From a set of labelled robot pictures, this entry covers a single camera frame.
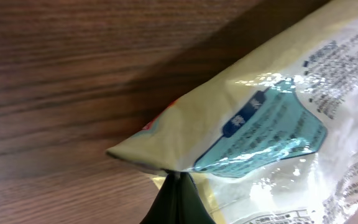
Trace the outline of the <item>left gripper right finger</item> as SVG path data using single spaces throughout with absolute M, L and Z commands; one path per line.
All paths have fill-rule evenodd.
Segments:
M 206 211 L 189 173 L 180 174 L 178 189 L 180 224 L 215 224 Z

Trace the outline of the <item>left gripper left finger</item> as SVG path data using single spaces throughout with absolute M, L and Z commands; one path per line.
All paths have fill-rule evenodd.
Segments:
M 168 174 L 150 210 L 140 224 L 176 224 L 179 179 Z

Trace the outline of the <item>yellow white snack bag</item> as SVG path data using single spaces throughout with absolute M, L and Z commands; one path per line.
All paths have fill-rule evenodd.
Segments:
M 189 173 L 215 223 L 347 222 L 358 210 L 358 0 L 329 2 L 108 154 L 159 190 Z

